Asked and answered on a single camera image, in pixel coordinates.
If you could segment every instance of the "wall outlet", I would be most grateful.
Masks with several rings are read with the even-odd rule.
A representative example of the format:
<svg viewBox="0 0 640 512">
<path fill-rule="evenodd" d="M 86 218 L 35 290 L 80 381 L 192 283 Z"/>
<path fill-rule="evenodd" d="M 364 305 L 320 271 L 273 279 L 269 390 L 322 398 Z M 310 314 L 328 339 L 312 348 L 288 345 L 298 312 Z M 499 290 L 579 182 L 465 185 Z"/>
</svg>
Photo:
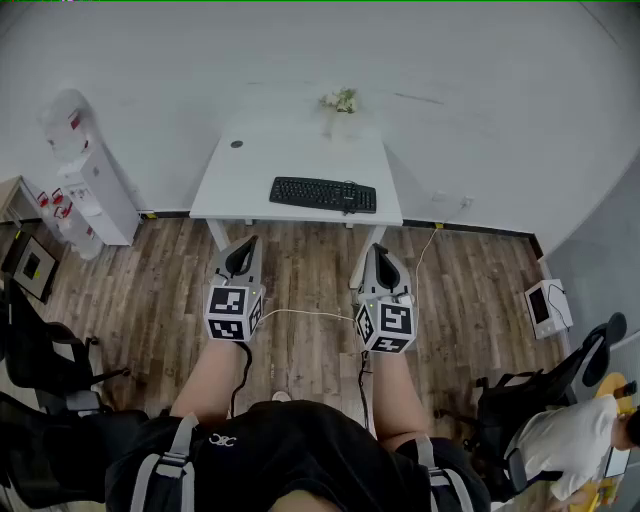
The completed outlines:
<svg viewBox="0 0 640 512">
<path fill-rule="evenodd" d="M 443 192 L 442 190 L 438 190 L 435 194 L 433 194 L 431 200 L 434 203 L 442 203 L 443 201 L 447 200 L 447 193 Z"/>
<path fill-rule="evenodd" d="M 460 206 L 463 208 L 470 208 L 475 199 L 472 196 L 464 196 L 462 201 L 460 201 Z"/>
</svg>

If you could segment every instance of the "white shirt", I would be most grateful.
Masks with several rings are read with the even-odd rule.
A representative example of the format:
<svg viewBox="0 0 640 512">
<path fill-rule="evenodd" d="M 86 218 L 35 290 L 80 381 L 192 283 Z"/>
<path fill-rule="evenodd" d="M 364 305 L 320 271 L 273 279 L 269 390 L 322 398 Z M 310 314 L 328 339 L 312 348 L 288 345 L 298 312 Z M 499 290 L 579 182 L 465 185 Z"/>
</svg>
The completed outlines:
<svg viewBox="0 0 640 512">
<path fill-rule="evenodd" d="M 607 395 L 531 418 L 514 439 L 527 480 L 541 471 L 562 471 L 551 492 L 566 500 L 597 472 L 611 446 L 617 410 L 615 398 Z"/>
</svg>

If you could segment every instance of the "white sneaker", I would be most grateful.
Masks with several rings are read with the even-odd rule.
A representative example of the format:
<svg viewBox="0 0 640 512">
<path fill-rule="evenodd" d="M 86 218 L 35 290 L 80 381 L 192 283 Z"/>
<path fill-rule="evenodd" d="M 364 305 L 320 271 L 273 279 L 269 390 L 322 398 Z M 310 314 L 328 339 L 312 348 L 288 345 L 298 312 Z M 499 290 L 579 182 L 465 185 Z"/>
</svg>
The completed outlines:
<svg viewBox="0 0 640 512">
<path fill-rule="evenodd" d="M 271 398 L 272 402 L 291 402 L 291 397 L 289 393 L 285 391 L 276 391 L 273 394 L 273 398 Z"/>
</svg>

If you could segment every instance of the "desk leg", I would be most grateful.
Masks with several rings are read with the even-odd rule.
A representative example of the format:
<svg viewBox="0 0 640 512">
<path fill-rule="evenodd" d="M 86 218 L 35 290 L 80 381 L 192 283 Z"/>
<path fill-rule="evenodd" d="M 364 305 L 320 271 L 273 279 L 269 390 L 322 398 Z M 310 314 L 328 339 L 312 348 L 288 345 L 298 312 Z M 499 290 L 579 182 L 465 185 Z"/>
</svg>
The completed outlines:
<svg viewBox="0 0 640 512">
<path fill-rule="evenodd" d="M 360 255 L 358 256 L 358 260 L 356 261 L 356 268 L 353 269 L 353 274 L 351 274 L 351 279 L 349 279 L 349 288 L 352 290 L 356 290 L 360 287 L 360 283 L 362 282 L 362 275 L 364 274 L 364 262 L 367 258 L 367 252 L 369 248 L 373 244 L 379 244 L 382 240 L 382 235 L 384 235 L 386 226 L 371 226 L 369 229 L 369 235 L 367 236 L 367 240 L 365 241 L 362 249 L 360 250 Z"/>
<path fill-rule="evenodd" d="M 224 251 L 229 247 L 231 242 L 229 242 L 229 237 L 227 236 L 227 231 L 224 229 L 222 221 L 217 219 L 207 219 L 207 224 L 209 225 L 213 239 L 216 241 L 218 250 Z"/>
</svg>

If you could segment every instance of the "white desk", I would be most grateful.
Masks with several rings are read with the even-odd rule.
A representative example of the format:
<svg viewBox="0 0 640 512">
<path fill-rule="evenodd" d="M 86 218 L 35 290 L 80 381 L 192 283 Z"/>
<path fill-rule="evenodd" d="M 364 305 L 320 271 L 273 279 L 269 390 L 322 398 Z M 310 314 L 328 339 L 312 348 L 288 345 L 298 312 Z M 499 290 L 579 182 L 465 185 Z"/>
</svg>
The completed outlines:
<svg viewBox="0 0 640 512">
<path fill-rule="evenodd" d="M 232 148 L 236 140 L 242 147 Z M 377 212 L 344 216 L 342 212 L 300 208 L 269 202 L 276 176 L 351 180 L 375 187 Z M 242 130 L 223 133 L 204 173 L 190 216 L 206 219 L 219 249 L 229 245 L 223 219 L 295 220 L 367 224 L 369 236 L 349 281 L 357 288 L 367 251 L 378 243 L 387 226 L 401 226 L 402 214 L 380 136 L 328 137 L 321 132 L 294 129 Z"/>
</svg>

